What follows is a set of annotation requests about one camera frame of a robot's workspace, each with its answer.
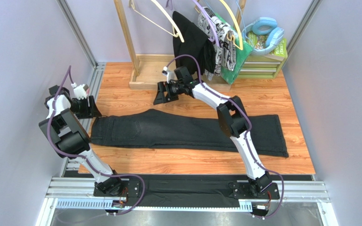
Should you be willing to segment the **black denim trousers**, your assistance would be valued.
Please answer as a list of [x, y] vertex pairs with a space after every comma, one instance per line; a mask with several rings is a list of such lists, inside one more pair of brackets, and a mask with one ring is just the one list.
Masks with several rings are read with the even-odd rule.
[[[258, 154], [288, 157], [278, 115], [249, 117], [251, 138]], [[95, 119], [91, 129], [95, 145], [121, 148], [193, 149], [237, 152], [217, 119], [194, 118], [149, 109], [142, 113]]]

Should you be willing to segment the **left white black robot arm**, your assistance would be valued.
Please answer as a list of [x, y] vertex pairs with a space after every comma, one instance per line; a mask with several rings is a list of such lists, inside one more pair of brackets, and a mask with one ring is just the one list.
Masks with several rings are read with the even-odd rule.
[[117, 196], [124, 192], [124, 183], [117, 172], [104, 163], [91, 149], [91, 138], [79, 122], [80, 119], [100, 117], [89, 86], [73, 83], [75, 97], [66, 88], [58, 85], [49, 89], [45, 99], [49, 111], [47, 118], [39, 123], [39, 128], [53, 149], [61, 158], [77, 160], [95, 178], [95, 189], [103, 194]]

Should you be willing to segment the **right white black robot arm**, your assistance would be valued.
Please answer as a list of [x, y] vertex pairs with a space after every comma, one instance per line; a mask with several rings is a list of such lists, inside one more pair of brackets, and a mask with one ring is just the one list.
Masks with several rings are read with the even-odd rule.
[[272, 184], [268, 170], [263, 166], [251, 138], [252, 123], [238, 96], [229, 97], [209, 87], [200, 78], [194, 79], [184, 66], [171, 71], [164, 67], [166, 81], [158, 82], [154, 104], [178, 100], [180, 94], [200, 100], [217, 111], [221, 131], [231, 139], [245, 165], [248, 191], [252, 196], [264, 194]]

